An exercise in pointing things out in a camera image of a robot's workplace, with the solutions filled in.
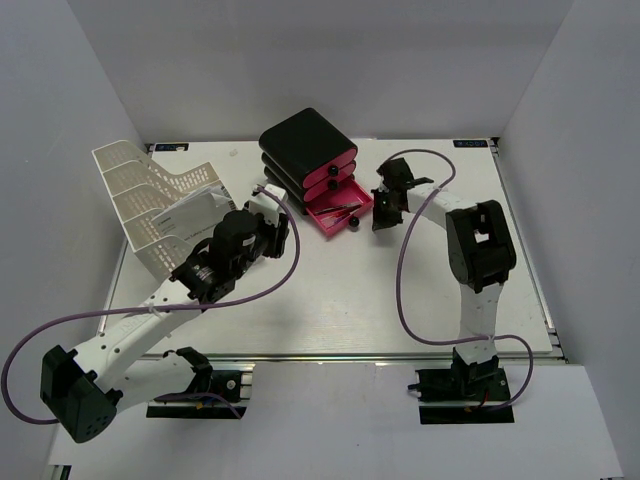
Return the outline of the orange capped dark pen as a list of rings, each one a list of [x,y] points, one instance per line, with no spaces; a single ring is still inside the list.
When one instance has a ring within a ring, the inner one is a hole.
[[[347,204],[331,206],[331,207],[328,207],[328,208],[320,209],[320,210],[315,211],[314,214],[316,216],[328,215],[328,214],[333,214],[333,213],[341,214],[341,213],[344,213],[344,212],[351,212],[351,211],[354,211],[354,210],[358,210],[361,206],[362,206],[362,204],[359,203],[359,202],[350,202],[350,203],[347,203]]]

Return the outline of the purple capped clear pen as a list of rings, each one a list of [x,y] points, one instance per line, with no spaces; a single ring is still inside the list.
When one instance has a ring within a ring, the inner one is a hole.
[[[331,228],[333,225],[336,225],[336,224],[340,223],[341,221],[343,221],[344,219],[347,219],[351,214],[352,214],[351,211],[344,210],[344,211],[341,211],[341,212],[337,212],[335,215],[324,217],[321,220],[321,222],[327,228]]]

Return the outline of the white Canon safety booklet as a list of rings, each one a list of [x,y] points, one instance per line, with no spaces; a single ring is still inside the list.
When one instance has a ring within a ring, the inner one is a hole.
[[[195,246],[212,235],[224,216],[237,209],[221,182],[201,187],[155,215],[151,223],[162,238],[174,236]]]

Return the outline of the black pink drawer organizer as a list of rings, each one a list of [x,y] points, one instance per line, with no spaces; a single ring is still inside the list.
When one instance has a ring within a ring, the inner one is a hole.
[[[265,130],[259,137],[261,160],[267,178],[284,188],[299,211],[308,216],[328,237],[356,230],[360,217],[373,206],[373,199],[355,179],[357,145],[317,110],[305,108]],[[362,206],[327,228],[328,214],[315,211],[359,202]]]

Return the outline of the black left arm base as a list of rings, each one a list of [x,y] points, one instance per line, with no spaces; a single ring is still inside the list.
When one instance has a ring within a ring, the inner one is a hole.
[[[150,419],[240,420],[248,407],[252,373],[245,370],[213,366],[191,347],[169,350],[186,360],[193,378],[183,392],[161,396],[151,401],[146,410]]]

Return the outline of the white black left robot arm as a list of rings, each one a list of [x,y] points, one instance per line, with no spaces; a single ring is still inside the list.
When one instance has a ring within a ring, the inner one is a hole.
[[[50,349],[42,360],[40,398],[55,420],[75,442],[85,443],[135,405],[210,395],[213,369],[192,347],[170,350],[146,366],[135,363],[178,327],[220,306],[259,258],[280,258],[290,230],[280,207],[231,211],[116,326],[69,350]]]

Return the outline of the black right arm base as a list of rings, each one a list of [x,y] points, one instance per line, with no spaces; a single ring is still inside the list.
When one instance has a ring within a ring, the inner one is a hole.
[[[512,424],[511,392],[499,357],[483,363],[466,364],[453,355],[448,368],[416,372],[407,391],[419,402],[423,425]]]

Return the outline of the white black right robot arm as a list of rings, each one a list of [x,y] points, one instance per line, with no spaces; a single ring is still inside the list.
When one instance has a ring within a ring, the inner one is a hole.
[[[381,182],[372,191],[374,231],[393,228],[411,213],[446,233],[448,264],[460,286],[458,339],[451,345],[463,364],[451,374],[453,390],[472,399],[484,391],[488,377],[481,365],[497,360],[495,328],[504,284],[516,266],[516,251],[501,204],[458,197],[432,179],[417,178],[402,157],[377,169]]]

